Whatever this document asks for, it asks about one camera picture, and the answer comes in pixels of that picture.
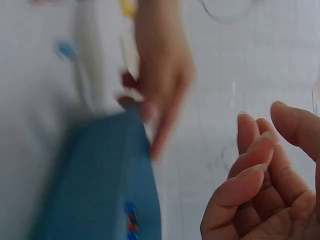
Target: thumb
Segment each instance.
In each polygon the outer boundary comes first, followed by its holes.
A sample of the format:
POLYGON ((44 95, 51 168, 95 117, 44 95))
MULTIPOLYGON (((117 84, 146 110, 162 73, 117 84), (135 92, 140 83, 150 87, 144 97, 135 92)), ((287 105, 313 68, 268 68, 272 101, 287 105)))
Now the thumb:
POLYGON ((237 235, 232 219, 238 206, 258 194, 267 164, 258 164, 229 178, 213 194, 205 210, 201 234, 203 240, 233 240, 237 235))

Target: push pin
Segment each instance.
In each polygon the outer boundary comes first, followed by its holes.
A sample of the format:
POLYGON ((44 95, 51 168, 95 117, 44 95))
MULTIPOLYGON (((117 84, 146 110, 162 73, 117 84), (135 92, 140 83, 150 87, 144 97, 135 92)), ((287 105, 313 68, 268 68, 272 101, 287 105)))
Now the push pin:
POLYGON ((133 223, 129 223, 128 224, 128 231, 133 232, 133 233, 137 233, 139 231, 138 225, 133 224, 133 223))
POLYGON ((135 232, 128 232, 128 240, 138 240, 138 236, 135 232))
POLYGON ((128 219, 131 223, 136 223, 138 221, 138 217, 137 214, 132 213, 132 214, 128 214, 128 219))
POLYGON ((128 215, 135 215, 137 213, 136 207, 132 202, 127 202, 124 210, 128 215))

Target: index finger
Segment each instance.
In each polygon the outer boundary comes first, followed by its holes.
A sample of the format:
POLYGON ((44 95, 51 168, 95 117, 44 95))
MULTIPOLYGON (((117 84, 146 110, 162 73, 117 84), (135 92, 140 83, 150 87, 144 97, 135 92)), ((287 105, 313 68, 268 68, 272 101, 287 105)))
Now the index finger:
POLYGON ((275 102, 271 118, 278 132, 292 145, 300 147, 316 163, 316 212, 320 221, 320 118, 311 112, 275 102))
POLYGON ((169 102, 167 109, 163 112, 163 116, 160 119, 156 135, 151 145, 150 155, 152 159, 158 158, 169 138, 172 128, 174 128, 183 99, 190 87, 190 81, 186 80, 186 78, 184 78, 183 75, 180 76, 173 99, 169 102))

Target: finger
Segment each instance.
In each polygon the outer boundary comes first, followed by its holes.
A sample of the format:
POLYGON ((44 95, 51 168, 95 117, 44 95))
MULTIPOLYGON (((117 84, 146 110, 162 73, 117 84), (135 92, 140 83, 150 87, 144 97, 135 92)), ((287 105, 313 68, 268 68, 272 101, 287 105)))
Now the finger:
POLYGON ((134 79, 134 77, 129 72, 125 72, 122 74, 122 85, 125 88, 131 88, 131 89, 138 88, 138 82, 134 79))
POLYGON ((239 113, 237 123, 237 146, 239 154, 241 155, 247 152, 248 148, 260 136, 260 133, 256 121, 245 112, 239 113))
POLYGON ((319 156, 320 119, 311 112, 275 102, 271 118, 278 132, 292 145, 300 147, 315 162, 319 156))
MULTIPOLYGON (((250 168, 258 164, 270 164, 273 157, 274 142, 270 132, 265 132, 260 135, 253 145, 247 150, 245 154, 242 154, 232 166, 230 176, 234 177, 244 169, 250 168)), ((251 229, 260 224, 261 217, 258 212, 251 206, 252 201, 246 208, 240 209, 240 217, 234 219, 234 226, 236 227, 239 237, 246 235, 251 229)))
MULTIPOLYGON (((260 136, 259 128, 256 121, 244 112, 241 112, 237 118, 238 135, 237 146, 239 154, 247 152, 249 147, 260 136)), ((245 168, 239 170, 235 175, 240 173, 245 168)), ((231 168, 230 174, 235 173, 234 167, 231 168)), ((237 211, 232 219, 233 225, 238 236, 241 238, 246 235, 252 228, 261 223, 261 219, 256 210, 252 207, 251 202, 245 203, 237 208, 237 211)))
POLYGON ((174 83, 171 65, 168 62, 159 60, 153 64, 143 64, 140 66, 140 92, 144 96, 141 115, 144 122, 150 122, 154 115, 162 114, 168 104, 170 96, 173 94, 172 85, 174 83))
POLYGON ((233 164, 229 176, 234 177, 244 169, 257 164, 269 165, 273 155, 274 142, 270 132, 260 135, 256 142, 249 147, 245 154, 242 154, 233 164))
POLYGON ((187 78, 190 76, 181 75, 178 80, 178 84, 173 94, 173 99, 171 103, 168 104, 167 110, 163 112, 163 116, 160 119, 157 133, 154 137, 152 147, 151 147, 151 157, 152 159, 157 159, 162 152, 167 139, 174 128, 175 122, 178 118, 183 99, 190 87, 187 78))
POLYGON ((260 164, 228 179, 212 195, 202 222, 203 240, 236 240, 238 235, 231 221, 238 206, 253 198, 259 191, 266 164, 260 164))
MULTIPOLYGON (((275 129, 268 121, 258 119, 257 123, 261 132, 269 131, 274 138, 277 138, 275 129)), ((268 169, 272 185, 287 206, 291 206, 301 194, 309 189, 305 181, 293 170, 291 162, 280 144, 274 147, 273 158, 268 169)))
MULTIPOLYGON (((269 132, 275 143, 279 141, 273 127, 265 119, 260 118, 256 122, 261 134, 269 132)), ((275 153, 276 149, 277 146, 275 145, 273 157, 268 169, 272 168, 274 162, 281 161, 275 153)), ((252 199, 252 205, 263 222, 287 207, 282 196, 273 186, 273 181, 269 171, 265 172, 262 187, 259 193, 252 199)))
MULTIPOLYGON (((304 150, 315 162, 318 158, 320 120, 310 112, 288 107, 281 102, 275 102, 271 107, 271 118, 275 128, 291 144, 304 150)), ((278 145, 275 152, 277 158, 270 168, 272 181, 287 205, 292 203, 309 190, 305 181, 293 170, 283 148, 278 145)), ((317 192, 317 215, 320 218, 320 169, 315 173, 315 188, 317 192)))

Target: red push pin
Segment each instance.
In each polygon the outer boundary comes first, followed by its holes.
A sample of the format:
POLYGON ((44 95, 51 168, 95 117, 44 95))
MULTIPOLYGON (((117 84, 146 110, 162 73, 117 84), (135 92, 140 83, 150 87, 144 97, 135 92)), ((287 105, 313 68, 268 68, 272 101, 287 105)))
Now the red push pin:
POLYGON ((137 233, 137 232, 139 231, 138 225, 137 225, 137 224, 129 223, 129 224, 128 224, 128 231, 129 231, 129 232, 137 233))

